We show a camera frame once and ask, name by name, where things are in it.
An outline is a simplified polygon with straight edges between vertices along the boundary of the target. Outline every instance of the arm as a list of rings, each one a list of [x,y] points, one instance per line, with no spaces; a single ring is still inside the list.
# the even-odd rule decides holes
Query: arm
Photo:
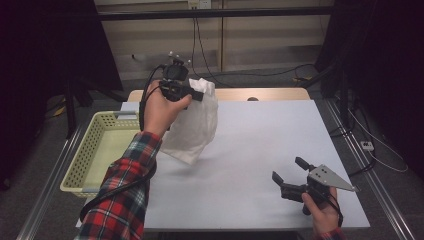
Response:
[[[334,204],[337,204],[337,190],[330,187],[330,193],[334,198],[330,198]],[[312,214],[314,239],[316,240],[343,240],[345,235],[338,226],[339,215],[328,203],[322,203],[317,206],[311,196],[307,193],[302,194],[302,200]]]
[[[166,100],[157,81],[144,113],[145,128],[134,136],[123,156],[106,172],[99,195],[145,176],[156,161],[161,138],[178,113],[191,102],[188,95],[178,102]],[[76,239],[141,239],[148,204],[149,183],[135,186],[91,209]]]

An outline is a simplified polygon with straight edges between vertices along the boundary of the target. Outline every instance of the wall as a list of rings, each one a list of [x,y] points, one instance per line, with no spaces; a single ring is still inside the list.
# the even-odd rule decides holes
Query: wall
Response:
[[[107,5],[101,5],[105,1],[108,1]],[[187,1],[110,4],[111,1],[113,0],[97,0],[98,11],[188,8]],[[213,9],[332,4],[331,0],[212,0]],[[292,67],[314,62],[324,40],[328,19],[329,16],[209,18],[198,19],[198,24],[204,54],[211,71],[231,71]],[[150,69],[163,63],[170,51],[179,53],[184,59],[192,59],[195,27],[193,19],[105,21],[103,27],[123,80],[147,75]],[[194,66],[197,72],[206,72],[198,39],[195,44]]]

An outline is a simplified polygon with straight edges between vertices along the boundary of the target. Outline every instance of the hand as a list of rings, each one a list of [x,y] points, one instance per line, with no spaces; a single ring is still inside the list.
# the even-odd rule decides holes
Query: hand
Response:
[[[157,134],[161,138],[178,116],[178,113],[191,103],[191,95],[178,102],[168,101],[158,88],[159,81],[153,81],[147,89],[146,108],[144,110],[144,131]]]
[[[337,206],[337,190],[335,187],[330,187],[330,193],[334,199],[330,197],[330,201]],[[323,233],[331,232],[338,227],[339,215],[337,211],[327,202],[323,202],[318,207],[312,197],[307,194],[302,194],[303,202],[312,214],[314,233],[321,235]]]

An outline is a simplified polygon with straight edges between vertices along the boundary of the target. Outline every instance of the red plaid sleeve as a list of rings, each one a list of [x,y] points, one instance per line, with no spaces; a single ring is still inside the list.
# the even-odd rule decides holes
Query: red plaid sleeve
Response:
[[[160,137],[155,134],[136,134],[122,158],[109,166],[99,195],[146,175],[160,145]],[[148,188],[148,183],[135,186],[101,202],[88,212],[75,239],[141,239]]]

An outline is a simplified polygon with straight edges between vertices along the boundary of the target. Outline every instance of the beige basket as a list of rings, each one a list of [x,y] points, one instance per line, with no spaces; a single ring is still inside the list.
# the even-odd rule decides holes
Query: beige basket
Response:
[[[137,118],[117,118],[122,115],[136,113],[109,111],[93,116],[62,180],[62,191],[82,198],[97,195],[108,166],[122,156],[134,135],[140,131]]]

